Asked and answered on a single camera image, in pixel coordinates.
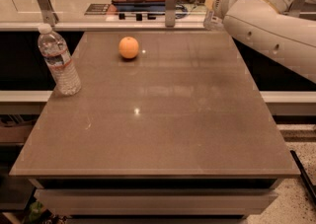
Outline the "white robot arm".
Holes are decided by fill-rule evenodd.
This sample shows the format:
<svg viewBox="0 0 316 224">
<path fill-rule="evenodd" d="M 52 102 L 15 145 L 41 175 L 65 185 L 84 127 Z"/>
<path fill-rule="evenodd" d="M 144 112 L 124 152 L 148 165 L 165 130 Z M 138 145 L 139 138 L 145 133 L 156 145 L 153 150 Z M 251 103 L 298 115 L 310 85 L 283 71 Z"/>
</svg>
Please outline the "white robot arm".
<svg viewBox="0 0 316 224">
<path fill-rule="evenodd" d="M 315 23 L 289 14 L 294 0 L 206 0 L 212 24 L 269 59 L 316 82 Z"/>
</svg>

